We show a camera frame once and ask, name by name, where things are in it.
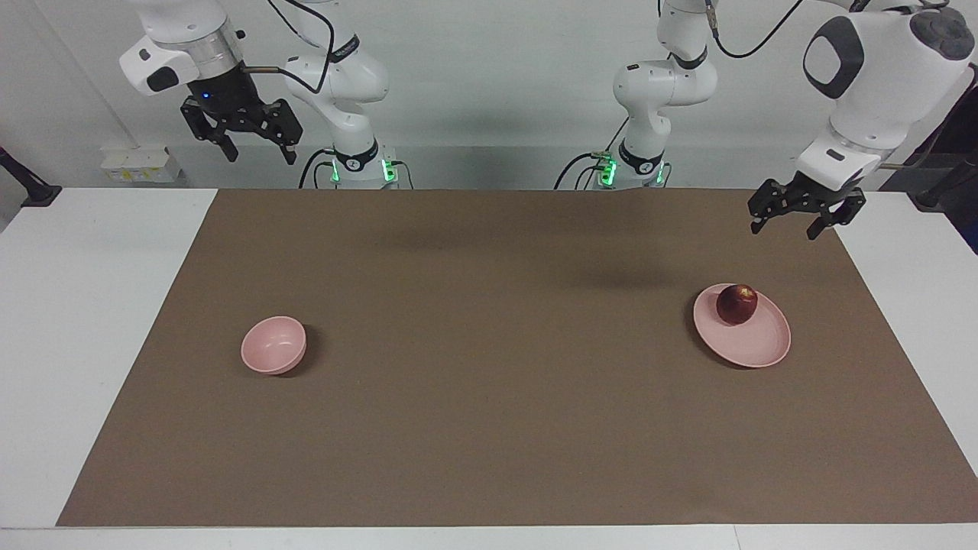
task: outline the brown surface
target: brown surface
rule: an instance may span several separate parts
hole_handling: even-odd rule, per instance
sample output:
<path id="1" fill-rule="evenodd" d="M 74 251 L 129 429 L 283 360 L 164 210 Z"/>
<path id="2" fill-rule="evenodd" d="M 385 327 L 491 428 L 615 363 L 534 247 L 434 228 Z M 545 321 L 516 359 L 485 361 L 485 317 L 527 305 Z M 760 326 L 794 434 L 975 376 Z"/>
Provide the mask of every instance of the brown surface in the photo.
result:
<path id="1" fill-rule="evenodd" d="M 978 521 L 978 481 L 832 232 L 747 195 L 221 191 L 61 526 Z M 694 335 L 717 282 L 779 366 Z M 307 324 L 285 378 L 262 318 Z"/>

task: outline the plate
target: plate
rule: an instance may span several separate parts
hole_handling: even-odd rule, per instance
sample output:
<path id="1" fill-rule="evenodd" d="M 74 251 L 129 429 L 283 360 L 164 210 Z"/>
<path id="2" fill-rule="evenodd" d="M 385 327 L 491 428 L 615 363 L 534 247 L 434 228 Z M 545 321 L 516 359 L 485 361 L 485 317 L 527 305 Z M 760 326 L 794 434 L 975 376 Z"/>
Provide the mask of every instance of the plate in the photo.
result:
<path id="1" fill-rule="evenodd" d="M 751 369 L 777 365 L 791 349 L 791 328 L 784 313 L 757 293 L 757 313 L 742 325 L 727 323 L 717 313 L 717 298 L 731 285 L 714 285 L 696 298 L 692 307 L 696 330 L 710 349 L 731 363 Z"/>

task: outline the red apple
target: red apple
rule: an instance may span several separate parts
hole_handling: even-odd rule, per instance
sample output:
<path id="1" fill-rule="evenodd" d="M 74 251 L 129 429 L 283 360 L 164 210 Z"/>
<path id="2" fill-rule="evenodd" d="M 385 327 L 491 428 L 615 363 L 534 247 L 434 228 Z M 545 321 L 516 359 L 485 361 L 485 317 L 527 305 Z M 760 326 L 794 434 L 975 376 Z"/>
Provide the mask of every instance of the red apple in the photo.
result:
<path id="1" fill-rule="evenodd" d="M 717 313 L 731 325 L 742 325 L 757 312 L 757 293 L 747 285 L 726 287 L 717 298 Z"/>

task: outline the pink bowl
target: pink bowl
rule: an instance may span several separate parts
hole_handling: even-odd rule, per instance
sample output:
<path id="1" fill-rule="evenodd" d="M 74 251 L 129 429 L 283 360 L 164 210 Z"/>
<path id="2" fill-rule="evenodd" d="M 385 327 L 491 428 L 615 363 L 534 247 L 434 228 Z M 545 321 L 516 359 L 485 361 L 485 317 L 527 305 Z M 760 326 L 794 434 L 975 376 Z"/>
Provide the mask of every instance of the pink bowl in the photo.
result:
<path id="1" fill-rule="evenodd" d="M 717 298 L 729 284 L 712 286 L 696 299 L 692 317 L 703 341 L 731 363 L 762 369 L 780 363 L 791 350 L 791 328 L 781 310 L 757 293 L 757 313 L 742 325 L 731 325 L 717 313 Z"/>
<path id="2" fill-rule="evenodd" d="M 299 364 L 305 348 L 302 323 L 291 317 L 272 317 L 248 331 L 242 342 L 242 361 L 261 374 L 285 374 Z"/>

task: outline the white table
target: white table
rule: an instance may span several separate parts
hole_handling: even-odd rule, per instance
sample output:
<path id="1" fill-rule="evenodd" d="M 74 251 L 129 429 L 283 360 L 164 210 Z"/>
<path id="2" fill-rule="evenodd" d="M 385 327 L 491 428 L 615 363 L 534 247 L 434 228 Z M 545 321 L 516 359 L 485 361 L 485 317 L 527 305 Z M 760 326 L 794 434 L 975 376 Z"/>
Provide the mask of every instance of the white table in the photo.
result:
<path id="1" fill-rule="evenodd" d="M 0 234 L 0 548 L 978 548 L 978 524 L 54 528 L 214 195 L 66 189 Z M 870 194 L 840 235 L 978 471 L 978 256 L 903 195 Z"/>

